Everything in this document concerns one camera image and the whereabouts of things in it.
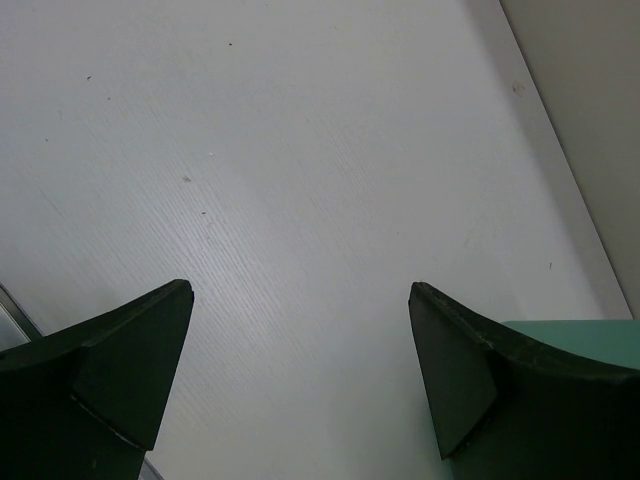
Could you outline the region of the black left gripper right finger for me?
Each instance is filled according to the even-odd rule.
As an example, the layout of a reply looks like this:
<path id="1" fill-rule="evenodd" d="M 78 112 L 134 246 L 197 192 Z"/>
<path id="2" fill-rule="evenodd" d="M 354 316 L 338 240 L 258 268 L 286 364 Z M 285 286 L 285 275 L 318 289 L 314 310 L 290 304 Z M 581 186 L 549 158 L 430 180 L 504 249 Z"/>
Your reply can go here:
<path id="1" fill-rule="evenodd" d="M 639 324 L 497 322 L 413 284 L 412 334 L 457 479 L 635 479 Z"/>

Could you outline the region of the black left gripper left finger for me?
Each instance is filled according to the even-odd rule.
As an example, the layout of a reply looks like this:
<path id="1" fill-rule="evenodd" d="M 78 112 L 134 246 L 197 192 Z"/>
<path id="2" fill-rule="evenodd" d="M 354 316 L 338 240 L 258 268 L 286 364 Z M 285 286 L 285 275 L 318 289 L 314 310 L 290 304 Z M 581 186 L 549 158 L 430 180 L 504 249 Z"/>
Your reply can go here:
<path id="1" fill-rule="evenodd" d="M 1 350 L 4 479 L 158 478 L 155 447 L 193 310 L 172 280 Z"/>

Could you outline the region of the aluminium frame rail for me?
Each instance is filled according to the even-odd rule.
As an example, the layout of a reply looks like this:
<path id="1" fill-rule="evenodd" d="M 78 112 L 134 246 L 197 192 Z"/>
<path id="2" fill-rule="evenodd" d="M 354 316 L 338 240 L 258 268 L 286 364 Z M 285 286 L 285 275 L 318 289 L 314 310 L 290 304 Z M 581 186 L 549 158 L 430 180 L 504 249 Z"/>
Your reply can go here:
<path id="1" fill-rule="evenodd" d="M 24 309 L 1 285 L 1 350 L 32 342 L 43 337 L 41 330 Z"/>

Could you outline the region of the green plastic bin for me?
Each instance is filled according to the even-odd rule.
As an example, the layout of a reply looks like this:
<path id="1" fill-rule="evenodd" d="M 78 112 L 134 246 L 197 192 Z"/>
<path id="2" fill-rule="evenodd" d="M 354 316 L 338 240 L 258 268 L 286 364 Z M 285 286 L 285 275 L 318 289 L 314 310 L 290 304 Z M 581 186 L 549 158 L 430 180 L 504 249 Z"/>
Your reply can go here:
<path id="1" fill-rule="evenodd" d="M 636 479 L 639 324 L 507 322 L 499 402 L 450 458 L 456 479 Z"/>

